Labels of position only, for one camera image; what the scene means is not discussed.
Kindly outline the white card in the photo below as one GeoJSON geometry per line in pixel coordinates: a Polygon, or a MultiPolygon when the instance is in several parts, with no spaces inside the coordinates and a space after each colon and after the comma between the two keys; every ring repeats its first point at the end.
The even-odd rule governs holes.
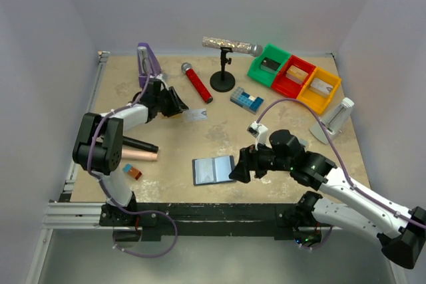
{"type": "Polygon", "coordinates": [[[207,110],[205,108],[186,110],[183,115],[188,122],[206,120],[207,110]]]}
{"type": "Polygon", "coordinates": [[[310,90],[318,95],[327,97],[333,91],[333,85],[320,78],[314,78],[310,84],[310,90]]]}

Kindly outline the navy blue card holder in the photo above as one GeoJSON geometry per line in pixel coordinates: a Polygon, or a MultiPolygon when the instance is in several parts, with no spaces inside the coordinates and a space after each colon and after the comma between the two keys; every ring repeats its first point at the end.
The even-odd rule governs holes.
{"type": "Polygon", "coordinates": [[[234,181],[229,178],[229,175],[234,166],[233,156],[193,159],[193,184],[195,186],[207,186],[232,183],[234,181]]]}

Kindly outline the gold VIP card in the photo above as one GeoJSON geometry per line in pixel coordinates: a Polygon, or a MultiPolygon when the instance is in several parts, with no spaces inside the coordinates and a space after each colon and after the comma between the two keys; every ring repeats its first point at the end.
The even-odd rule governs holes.
{"type": "Polygon", "coordinates": [[[179,118],[182,118],[182,117],[183,117],[183,114],[175,114],[175,115],[172,115],[172,116],[161,115],[162,119],[167,119],[167,120],[179,119],[179,118]]]}

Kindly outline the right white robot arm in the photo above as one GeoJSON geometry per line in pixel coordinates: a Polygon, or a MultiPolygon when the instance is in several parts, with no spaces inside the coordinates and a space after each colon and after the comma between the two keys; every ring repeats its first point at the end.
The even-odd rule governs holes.
{"type": "Polygon", "coordinates": [[[264,134],[255,136],[255,144],[240,150],[230,179],[247,184],[269,171],[289,172],[312,189],[301,201],[316,221],[372,237],[388,260],[414,268],[425,245],[425,209],[407,208],[358,184],[330,159],[305,150],[289,130],[273,132],[268,145],[264,134]]]}

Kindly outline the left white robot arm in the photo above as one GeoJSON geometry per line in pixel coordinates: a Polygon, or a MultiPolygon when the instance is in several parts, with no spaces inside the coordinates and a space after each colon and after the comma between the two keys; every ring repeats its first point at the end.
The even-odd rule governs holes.
{"type": "Polygon", "coordinates": [[[98,182],[108,204],[128,210],[134,194],[118,168],[124,132],[149,123],[157,114],[170,118],[188,109],[174,87],[150,78],[125,106],[103,114],[83,115],[73,148],[73,162],[98,182]]]}

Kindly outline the purple metronome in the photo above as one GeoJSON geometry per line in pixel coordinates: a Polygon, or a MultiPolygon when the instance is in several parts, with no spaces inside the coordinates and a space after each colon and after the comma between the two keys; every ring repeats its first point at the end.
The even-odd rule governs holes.
{"type": "Polygon", "coordinates": [[[139,43],[136,53],[138,59],[138,83],[143,88],[148,78],[160,78],[162,69],[148,43],[139,43]]]}

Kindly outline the black microphone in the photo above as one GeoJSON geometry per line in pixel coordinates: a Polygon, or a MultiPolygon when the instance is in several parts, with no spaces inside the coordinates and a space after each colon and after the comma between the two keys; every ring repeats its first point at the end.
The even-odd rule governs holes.
{"type": "Polygon", "coordinates": [[[159,151],[159,147],[154,144],[150,144],[148,142],[143,142],[143,141],[140,141],[134,138],[129,138],[126,136],[122,138],[122,143],[125,146],[129,146],[129,147],[136,148],[138,150],[142,150],[146,152],[158,153],[159,151]]]}

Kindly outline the blue toy brick block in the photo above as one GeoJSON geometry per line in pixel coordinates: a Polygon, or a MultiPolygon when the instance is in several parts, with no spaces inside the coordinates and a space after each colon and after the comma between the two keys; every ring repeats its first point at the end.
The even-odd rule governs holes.
{"type": "Polygon", "coordinates": [[[230,96],[230,101],[252,114],[257,114],[264,102],[263,98],[248,94],[242,87],[237,87],[230,96]]]}

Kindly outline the orange and blue brick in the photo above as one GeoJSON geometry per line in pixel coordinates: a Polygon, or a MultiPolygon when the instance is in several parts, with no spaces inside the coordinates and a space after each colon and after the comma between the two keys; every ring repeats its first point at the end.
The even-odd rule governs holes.
{"type": "Polygon", "coordinates": [[[130,176],[131,178],[133,178],[136,181],[139,180],[142,177],[142,172],[140,170],[136,169],[131,164],[126,164],[123,167],[122,170],[125,174],[127,174],[128,176],[130,176]]]}

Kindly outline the red plastic bin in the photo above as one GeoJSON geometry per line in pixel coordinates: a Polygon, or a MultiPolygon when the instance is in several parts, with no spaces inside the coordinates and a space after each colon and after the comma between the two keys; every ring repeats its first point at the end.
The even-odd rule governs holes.
{"type": "Polygon", "coordinates": [[[272,90],[288,98],[297,98],[315,66],[295,55],[292,55],[276,75],[272,90]]]}

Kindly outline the yellow plastic bin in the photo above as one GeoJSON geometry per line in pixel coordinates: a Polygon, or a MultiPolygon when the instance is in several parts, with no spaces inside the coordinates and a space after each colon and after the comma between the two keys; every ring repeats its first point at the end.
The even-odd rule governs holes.
{"type": "Polygon", "coordinates": [[[341,79],[338,76],[321,67],[315,67],[304,81],[298,84],[296,98],[320,115],[332,101],[340,84],[341,79]]]}

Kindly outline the green plastic bin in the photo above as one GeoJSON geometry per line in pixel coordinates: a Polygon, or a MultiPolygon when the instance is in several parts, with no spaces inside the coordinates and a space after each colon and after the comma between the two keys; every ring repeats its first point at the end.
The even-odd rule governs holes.
{"type": "Polygon", "coordinates": [[[291,53],[275,46],[267,44],[263,53],[255,58],[248,70],[248,76],[259,83],[271,87],[278,72],[287,63],[291,53]]]}

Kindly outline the silver glitter microphone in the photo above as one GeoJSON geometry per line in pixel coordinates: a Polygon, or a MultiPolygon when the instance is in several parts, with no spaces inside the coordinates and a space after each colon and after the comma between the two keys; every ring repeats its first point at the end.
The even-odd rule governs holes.
{"type": "Polygon", "coordinates": [[[263,47],[256,43],[247,43],[216,37],[203,37],[202,46],[212,49],[231,48],[231,50],[235,53],[251,55],[252,57],[259,57],[264,51],[263,47]]]}

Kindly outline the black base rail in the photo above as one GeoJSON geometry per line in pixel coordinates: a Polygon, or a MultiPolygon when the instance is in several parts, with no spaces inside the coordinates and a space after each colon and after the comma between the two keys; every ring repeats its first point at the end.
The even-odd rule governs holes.
{"type": "Polygon", "coordinates": [[[99,224],[115,228],[120,241],[132,241],[135,227],[141,228],[141,241],[160,241],[178,235],[210,237],[272,237],[292,240],[294,231],[315,227],[313,215],[296,204],[185,204],[137,203],[132,211],[144,211],[141,217],[129,215],[118,208],[101,206],[99,224]]]}

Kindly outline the aluminium frame rail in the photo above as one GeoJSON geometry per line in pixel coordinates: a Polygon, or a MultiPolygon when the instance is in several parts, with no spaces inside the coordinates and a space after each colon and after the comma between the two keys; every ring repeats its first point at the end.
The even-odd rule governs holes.
{"type": "Polygon", "coordinates": [[[57,201],[48,203],[26,283],[38,283],[55,230],[98,229],[99,203],[70,202],[79,167],[72,163],[57,201]]]}

